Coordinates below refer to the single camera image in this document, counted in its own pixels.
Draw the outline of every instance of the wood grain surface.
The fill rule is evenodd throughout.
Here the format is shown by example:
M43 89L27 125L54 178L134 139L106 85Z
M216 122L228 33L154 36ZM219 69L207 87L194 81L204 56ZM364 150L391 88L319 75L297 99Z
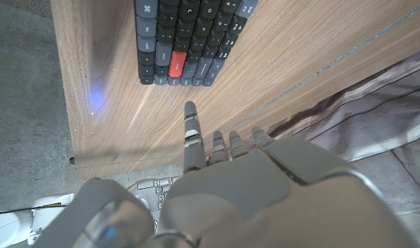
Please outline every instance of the wood grain surface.
M131 0L52 0L79 178L182 161L183 105L243 137L420 51L420 1L259 0L212 87L142 85Z

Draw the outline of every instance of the red key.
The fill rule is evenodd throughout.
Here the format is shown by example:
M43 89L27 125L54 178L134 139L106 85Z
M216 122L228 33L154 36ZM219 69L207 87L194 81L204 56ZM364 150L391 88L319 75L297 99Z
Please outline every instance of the red key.
M168 73L171 77L180 77L182 75L183 64L185 63L185 58L187 57L187 52L176 52L173 51L171 54L170 62L170 71Z

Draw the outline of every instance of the keyboard key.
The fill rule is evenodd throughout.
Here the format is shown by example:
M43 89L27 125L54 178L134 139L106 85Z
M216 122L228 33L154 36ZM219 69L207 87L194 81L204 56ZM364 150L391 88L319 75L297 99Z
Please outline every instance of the keyboard key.
M180 19L176 26L178 37L191 38L194 29L194 21L184 21Z
M258 2L259 0L241 0L236 15L245 18L250 17Z
M159 0L159 2L168 4L169 6L179 6L180 0Z
M156 36L156 19L136 17L136 27L138 34L143 37Z
M154 63L154 52L141 52L138 50L138 62L143 65L152 65Z
M226 58L228 58L228 55L229 55L230 52L231 52L231 48L220 47L217 50L216 56L214 58L215 59L226 59Z
M210 66L210 70L212 71L219 71L222 70L223 64L225 63L225 60L223 59L213 59L211 66Z
M206 37L203 38L197 38L193 35L193 38L191 39L190 43L190 49L195 51L202 51L203 47L205 45Z
M190 39L175 37L173 50L177 52L187 52L189 43Z
M235 15L230 23L230 26L228 27L228 32L232 34L240 34L242 32L243 28L245 27L246 21L248 19L243 17L238 17Z
M174 27L164 28L160 25L157 26L156 40L164 43L173 44Z
M194 76L194 72L196 72L197 63L191 63L186 61L185 65L183 65L182 70L182 77L184 78L192 78Z
M153 84L154 77L153 76L141 76L141 75L139 75L139 80L144 85L150 85L150 84Z
M207 75L205 76L206 79L216 79L216 76L218 75L219 71L212 71L208 70Z
M138 50L141 52L154 52L156 45L156 38L154 37L142 37L138 35Z
M167 84L168 76L154 76L154 84L165 85Z
M178 85L181 82L180 77L168 77L168 85Z
M210 87L214 83L214 79L203 79L202 85L205 87Z
M193 35L196 37L207 37L210 33L212 26L212 20L197 18L196 27L194 29Z
M215 32L214 30L211 30L210 36L207 40L207 45L219 46L224 36L224 32Z
M186 57L186 52L173 51L171 55L170 71L168 73L168 76L175 78L180 77L182 75L183 64L185 63Z
M181 19L194 21L199 11L199 1L182 0L179 8L179 17Z
M201 58L197 65L196 72L194 73L194 77L196 79L203 79L208 72L208 68L210 68L211 62L211 58Z
M154 74L157 76L167 76L169 69L170 69L170 66L154 65Z
M199 16L205 19L214 19L221 0L202 0Z
M225 32L228 29L228 25L230 25L231 18L232 14L219 11L216 14L216 18L214 19L214 22L212 24L212 29L217 32Z
M191 85L191 81L192 81L192 78L187 79L187 78L181 77L181 85L182 86Z
M239 6L240 0L222 0L221 10L230 14L234 14Z
M156 42L156 64L167 66L170 64L173 44Z
M193 81L191 82L191 85L193 85L193 86L200 86L200 85L202 85L202 83L203 83L203 79L193 78Z
M138 69L141 76L154 75L153 65L138 65Z
M156 18L157 0L138 0L136 3L136 15L145 18Z
M202 57L212 59L216 55L217 48L218 47L205 45L205 49L203 49L203 52L202 52Z
M188 50L187 62L198 63L202 56L202 51Z
M239 35L227 32L222 40L222 46L224 48L232 48L236 43L237 38L239 38Z
M159 4L158 22L164 27L174 27L177 21L178 8Z

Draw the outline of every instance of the robot finger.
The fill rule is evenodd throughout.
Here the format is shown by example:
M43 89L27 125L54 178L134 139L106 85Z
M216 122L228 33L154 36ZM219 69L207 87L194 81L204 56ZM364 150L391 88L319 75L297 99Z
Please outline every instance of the robot finger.
M210 165L228 160L223 134L220 131L215 131L212 134L212 156L210 158Z
M201 126L197 116L196 105L188 101L183 107L185 114L185 141L183 143L183 173L206 167L205 150L203 149Z
M230 132L230 145L232 159L235 159L248 153L245 143L242 141L242 139L236 131Z
M251 132L252 132L252 137L254 138L254 141L256 142L257 148L259 149L262 149L275 141L267 133L265 133L260 127L253 127Z

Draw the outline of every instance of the white object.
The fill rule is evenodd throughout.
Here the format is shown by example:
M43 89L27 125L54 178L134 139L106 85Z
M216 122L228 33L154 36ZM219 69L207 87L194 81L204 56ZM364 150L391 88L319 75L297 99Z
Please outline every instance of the white object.
M48 196L36 200L33 207L50 204L68 205L73 198L74 194ZM63 207L53 207L0 214L0 248L17 244L26 239L28 244L32 245L63 209Z

